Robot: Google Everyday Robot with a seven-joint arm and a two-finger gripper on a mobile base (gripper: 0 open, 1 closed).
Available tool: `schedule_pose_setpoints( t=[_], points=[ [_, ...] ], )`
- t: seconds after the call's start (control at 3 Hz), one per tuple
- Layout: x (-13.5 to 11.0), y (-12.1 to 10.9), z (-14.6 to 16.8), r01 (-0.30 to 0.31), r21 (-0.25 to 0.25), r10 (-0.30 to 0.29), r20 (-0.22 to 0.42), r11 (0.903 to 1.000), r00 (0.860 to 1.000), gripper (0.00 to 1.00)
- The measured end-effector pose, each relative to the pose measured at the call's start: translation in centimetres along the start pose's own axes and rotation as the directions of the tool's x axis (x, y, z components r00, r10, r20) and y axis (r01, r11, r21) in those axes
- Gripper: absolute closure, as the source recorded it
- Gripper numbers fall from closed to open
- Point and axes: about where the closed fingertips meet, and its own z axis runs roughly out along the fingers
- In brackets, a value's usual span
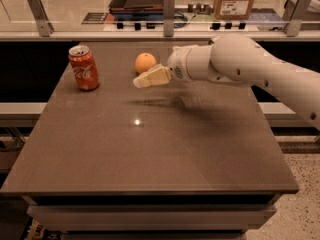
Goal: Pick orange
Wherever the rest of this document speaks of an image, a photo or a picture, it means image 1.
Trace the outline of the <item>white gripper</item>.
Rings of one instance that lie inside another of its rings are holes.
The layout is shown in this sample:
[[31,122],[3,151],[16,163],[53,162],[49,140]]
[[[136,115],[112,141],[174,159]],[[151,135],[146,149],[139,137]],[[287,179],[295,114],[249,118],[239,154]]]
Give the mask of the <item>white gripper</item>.
[[171,76],[186,82],[208,80],[212,70],[211,49],[211,45],[175,46],[167,61],[170,72],[159,63],[134,78],[133,84],[137,88],[164,85],[170,82]]

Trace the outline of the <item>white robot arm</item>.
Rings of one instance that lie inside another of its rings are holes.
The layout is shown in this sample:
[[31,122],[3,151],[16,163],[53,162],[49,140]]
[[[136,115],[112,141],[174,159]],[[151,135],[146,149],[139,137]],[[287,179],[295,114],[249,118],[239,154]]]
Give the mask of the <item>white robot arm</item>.
[[249,37],[232,33],[210,45],[175,46],[165,66],[151,67],[133,84],[146,88],[172,79],[257,86],[320,129],[320,73],[278,59]]

